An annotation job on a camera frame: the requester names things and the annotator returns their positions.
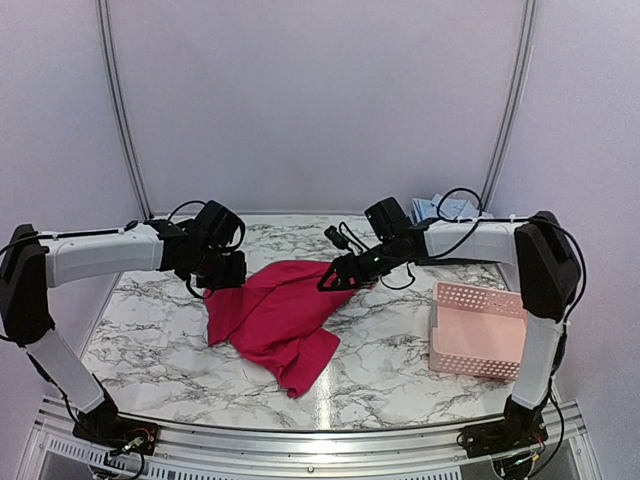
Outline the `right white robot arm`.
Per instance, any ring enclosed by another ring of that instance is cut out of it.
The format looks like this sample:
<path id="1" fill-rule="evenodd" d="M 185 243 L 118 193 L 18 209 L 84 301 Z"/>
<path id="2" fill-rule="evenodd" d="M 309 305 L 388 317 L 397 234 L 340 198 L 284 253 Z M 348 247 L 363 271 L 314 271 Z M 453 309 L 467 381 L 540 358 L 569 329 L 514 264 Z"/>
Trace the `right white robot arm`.
<path id="1" fill-rule="evenodd" d="M 527 333 L 519 377 L 508 397 L 495 438 L 515 448 L 529 437 L 550 396 L 552 378 L 565 352 L 567 322 L 586 290 L 586 264 L 580 247 L 556 216 L 427 220 L 384 229 L 379 244 L 360 254 L 335 258 L 321 276 L 321 292 L 370 286 L 394 268 L 426 261 L 496 263 L 517 276 Z"/>

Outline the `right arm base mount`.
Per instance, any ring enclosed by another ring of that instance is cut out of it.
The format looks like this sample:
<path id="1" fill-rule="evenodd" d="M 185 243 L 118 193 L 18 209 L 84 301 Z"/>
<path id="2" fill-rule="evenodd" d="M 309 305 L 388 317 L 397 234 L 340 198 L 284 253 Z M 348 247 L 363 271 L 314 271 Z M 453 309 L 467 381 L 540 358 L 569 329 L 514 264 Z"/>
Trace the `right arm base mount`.
<path id="1" fill-rule="evenodd" d="M 468 458 L 506 453 L 529 446 L 540 446 L 548 439 L 541 421 L 526 425 L 517 418 L 467 425 L 461 429 L 456 442 Z"/>

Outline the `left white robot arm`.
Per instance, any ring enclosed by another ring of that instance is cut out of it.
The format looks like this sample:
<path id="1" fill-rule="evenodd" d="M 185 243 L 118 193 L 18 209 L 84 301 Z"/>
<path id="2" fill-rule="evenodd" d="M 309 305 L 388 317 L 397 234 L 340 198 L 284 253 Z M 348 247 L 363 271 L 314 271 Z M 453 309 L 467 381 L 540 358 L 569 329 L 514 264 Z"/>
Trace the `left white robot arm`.
<path id="1" fill-rule="evenodd" d="M 126 423 L 57 326 L 53 291 L 88 279 L 153 271 L 174 274 L 194 297 L 239 287 L 246 276 L 240 249 L 245 234 L 238 219 L 210 226 L 196 219 L 156 220 L 79 232 L 40 232 L 21 225 L 1 250 L 5 337 L 76 407 L 77 424 L 106 445 L 119 444 Z"/>

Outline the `magenta red garment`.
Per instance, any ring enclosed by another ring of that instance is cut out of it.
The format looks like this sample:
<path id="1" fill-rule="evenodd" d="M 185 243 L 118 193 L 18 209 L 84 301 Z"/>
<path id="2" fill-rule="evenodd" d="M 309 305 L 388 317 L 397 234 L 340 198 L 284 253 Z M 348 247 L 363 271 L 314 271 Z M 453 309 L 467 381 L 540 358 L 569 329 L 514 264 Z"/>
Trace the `magenta red garment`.
<path id="1" fill-rule="evenodd" d="M 208 344 L 230 342 L 274 375 L 290 398 L 305 395 L 340 345 L 323 325 L 356 293 L 319 291 L 328 268 L 327 262 L 274 262 L 240 288 L 208 294 Z"/>

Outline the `light blue shirt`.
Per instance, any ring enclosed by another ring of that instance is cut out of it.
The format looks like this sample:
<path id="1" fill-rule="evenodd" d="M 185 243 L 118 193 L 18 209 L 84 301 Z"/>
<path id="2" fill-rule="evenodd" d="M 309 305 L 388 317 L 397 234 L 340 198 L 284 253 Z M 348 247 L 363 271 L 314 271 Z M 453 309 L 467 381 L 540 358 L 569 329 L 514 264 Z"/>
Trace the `light blue shirt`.
<path id="1" fill-rule="evenodd" d="M 431 199 L 414 198 L 411 201 L 410 218 L 414 224 L 440 217 L 457 220 L 479 216 L 479 210 L 469 200 L 459 198 L 455 193 L 441 203 L 443 196 L 435 194 Z"/>

